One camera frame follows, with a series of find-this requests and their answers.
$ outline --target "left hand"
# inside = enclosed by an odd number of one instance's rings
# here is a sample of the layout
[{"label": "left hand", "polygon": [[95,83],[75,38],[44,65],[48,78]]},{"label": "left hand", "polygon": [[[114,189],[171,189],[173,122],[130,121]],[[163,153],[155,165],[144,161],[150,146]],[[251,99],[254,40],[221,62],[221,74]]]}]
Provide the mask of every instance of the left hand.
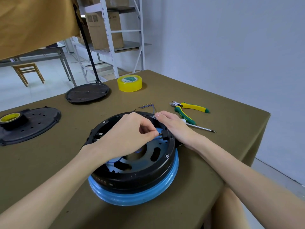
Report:
[{"label": "left hand", "polygon": [[100,140],[86,145],[86,153],[106,161],[131,154],[158,136],[151,121],[136,112],[125,114]]}]

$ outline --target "hand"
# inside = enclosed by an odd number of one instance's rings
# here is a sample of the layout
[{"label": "hand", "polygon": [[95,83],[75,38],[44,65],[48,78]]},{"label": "hand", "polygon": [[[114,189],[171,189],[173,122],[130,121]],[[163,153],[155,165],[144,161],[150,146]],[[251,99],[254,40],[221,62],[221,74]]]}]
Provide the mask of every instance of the hand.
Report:
[{"label": "hand", "polygon": [[90,151],[93,151],[96,159],[103,157],[108,161],[137,151],[158,134],[149,119],[132,112],[123,115],[119,122],[100,140],[83,148],[87,147]]},{"label": "hand", "polygon": [[192,144],[195,139],[200,136],[195,131],[191,130],[176,114],[161,111],[155,114],[156,119],[164,124],[168,130],[177,138],[181,143],[189,149],[193,149]]}]

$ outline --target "brown cloth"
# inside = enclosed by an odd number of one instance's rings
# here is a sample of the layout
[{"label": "brown cloth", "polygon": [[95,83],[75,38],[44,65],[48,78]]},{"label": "brown cloth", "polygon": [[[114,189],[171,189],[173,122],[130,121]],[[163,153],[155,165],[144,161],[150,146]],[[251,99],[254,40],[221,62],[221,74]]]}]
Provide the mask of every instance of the brown cloth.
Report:
[{"label": "brown cloth", "polygon": [[0,0],[0,59],[78,34],[72,0]]},{"label": "brown cloth", "polygon": [[[28,141],[0,147],[0,212],[42,184],[78,153],[90,131],[103,120],[123,112],[141,111],[138,106],[153,103],[157,111],[172,113],[171,100],[196,104],[211,113],[185,109],[206,136],[237,159],[251,165],[260,145],[270,114],[266,111],[195,88],[146,70],[137,73],[143,87],[121,92],[117,81],[106,82],[111,93],[105,99],[86,105],[72,105],[63,95],[1,112],[25,108],[54,107],[62,112],[58,124]],[[178,148],[179,168],[172,184],[155,199],[136,206],[121,207],[99,199],[88,181],[79,188],[50,228],[153,229],[200,228],[204,217],[224,185],[217,173],[195,152]]]}]

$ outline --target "olive green tablecloth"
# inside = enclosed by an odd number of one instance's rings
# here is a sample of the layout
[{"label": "olive green tablecloth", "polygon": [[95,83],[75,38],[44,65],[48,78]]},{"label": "olive green tablecloth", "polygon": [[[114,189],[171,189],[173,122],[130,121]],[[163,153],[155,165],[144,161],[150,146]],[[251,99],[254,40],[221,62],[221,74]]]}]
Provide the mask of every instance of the olive green tablecloth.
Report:
[{"label": "olive green tablecloth", "polygon": [[[121,92],[116,80],[106,84],[111,94],[102,101],[72,105],[64,94],[18,108],[54,107],[61,111],[58,124],[36,138],[0,147],[0,212],[42,184],[66,165],[80,150],[90,130],[113,115],[133,111],[154,103],[156,110],[174,113],[171,100],[196,104],[211,113],[185,109],[200,129],[196,132],[251,165],[258,150],[270,114],[266,111],[227,99],[146,70],[138,73],[143,88]],[[196,153],[181,146],[177,176],[169,188],[147,203],[119,207],[100,200],[88,181],[80,187],[51,228],[200,228],[223,187],[223,181]]]}]

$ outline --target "black pole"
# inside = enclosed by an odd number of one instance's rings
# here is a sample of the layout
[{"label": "black pole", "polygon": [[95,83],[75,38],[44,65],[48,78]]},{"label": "black pole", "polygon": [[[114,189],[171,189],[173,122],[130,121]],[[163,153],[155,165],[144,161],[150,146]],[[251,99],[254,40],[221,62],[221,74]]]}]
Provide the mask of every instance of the black pole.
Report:
[{"label": "black pole", "polygon": [[78,15],[77,15],[77,12],[76,12],[77,7],[76,7],[76,5],[74,5],[74,4],[73,4],[73,6],[74,6],[74,12],[75,12],[76,21],[77,21],[77,24],[78,24],[79,29],[81,30],[81,35],[82,35],[82,37],[83,37],[83,39],[84,39],[85,46],[86,46],[86,49],[87,49],[87,53],[88,53],[88,55],[89,55],[89,59],[90,59],[90,62],[91,62],[92,68],[93,68],[93,72],[94,72],[94,75],[95,75],[95,77],[96,77],[96,81],[95,81],[95,82],[96,82],[96,83],[101,83],[101,81],[99,80],[98,75],[97,75],[97,71],[96,71],[96,68],[95,68],[95,65],[94,65],[93,58],[92,58],[92,56],[91,56],[91,52],[90,52],[90,49],[89,49],[89,45],[88,45],[88,41],[87,41],[87,38],[86,38],[86,35],[85,35],[85,31],[84,31],[84,29],[83,29],[83,26],[82,26],[82,24],[81,24],[81,21],[79,20]]}]

